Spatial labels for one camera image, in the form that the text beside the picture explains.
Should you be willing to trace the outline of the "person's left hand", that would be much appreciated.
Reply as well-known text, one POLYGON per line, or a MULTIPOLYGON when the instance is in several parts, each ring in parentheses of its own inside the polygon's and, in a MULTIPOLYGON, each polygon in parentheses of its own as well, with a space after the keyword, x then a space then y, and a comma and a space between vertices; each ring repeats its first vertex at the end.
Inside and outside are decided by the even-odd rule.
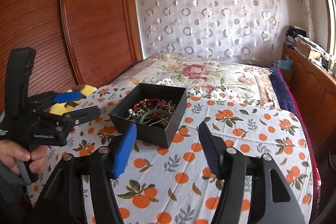
POLYGON ((32 152, 29 152, 11 140, 1 140, 1 163, 11 170, 12 173, 20 175, 16 160, 31 160, 29 164, 30 171, 32 173, 41 173, 45 168, 47 149, 47 146, 39 145, 32 152))

